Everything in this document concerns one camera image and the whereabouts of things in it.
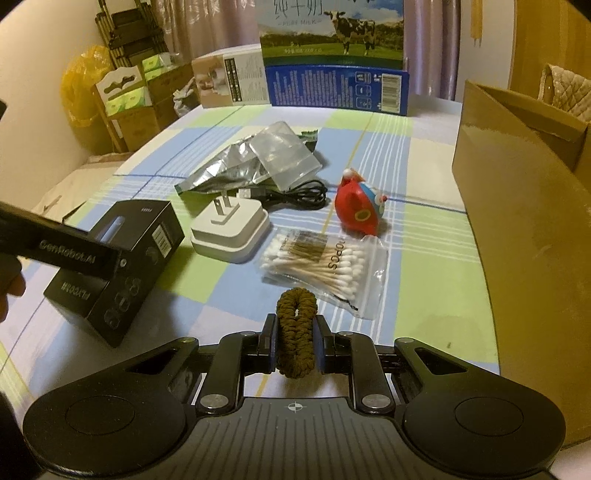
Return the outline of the person's left hand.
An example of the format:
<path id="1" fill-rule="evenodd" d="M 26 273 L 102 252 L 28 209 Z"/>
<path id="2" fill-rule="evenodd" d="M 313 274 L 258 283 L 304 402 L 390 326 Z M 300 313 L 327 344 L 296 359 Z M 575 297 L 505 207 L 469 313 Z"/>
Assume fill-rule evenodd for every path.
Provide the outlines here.
<path id="1" fill-rule="evenodd" d="M 26 281 L 22 274 L 22 264 L 17 257 L 1 254 L 0 257 L 0 322 L 8 314 L 8 298 L 21 297 L 26 289 Z"/>

